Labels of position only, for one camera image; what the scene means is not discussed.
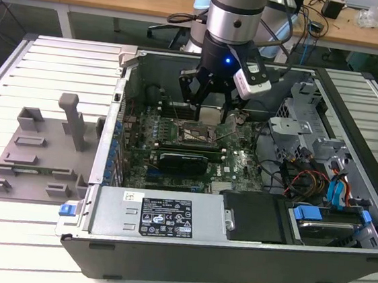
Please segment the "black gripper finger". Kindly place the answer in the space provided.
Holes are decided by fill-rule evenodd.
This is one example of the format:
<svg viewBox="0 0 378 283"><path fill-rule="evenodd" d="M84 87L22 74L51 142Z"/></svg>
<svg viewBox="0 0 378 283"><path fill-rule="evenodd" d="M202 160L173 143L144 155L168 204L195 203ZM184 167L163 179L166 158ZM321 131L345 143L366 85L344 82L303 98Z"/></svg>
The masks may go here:
<svg viewBox="0 0 378 283"><path fill-rule="evenodd" d="M232 97L232 91L234 89L235 89L235 86L228 83L226 83L224 86L223 91L224 91L225 101L224 101L223 107L221 108L221 120L220 120L221 124L225 123L227 119L227 115L231 110L234 110L234 109L241 110L244 108L245 101L240 98L238 93L235 97Z"/></svg>
<svg viewBox="0 0 378 283"><path fill-rule="evenodd" d="M191 89L193 80L197 80L199 88L196 92ZM197 68L191 70L183 70L179 76L179 84L185 103L195 107L194 120L200 119L200 109L202 103L207 98L208 94L213 88L213 74L207 71L207 69Z"/></svg>

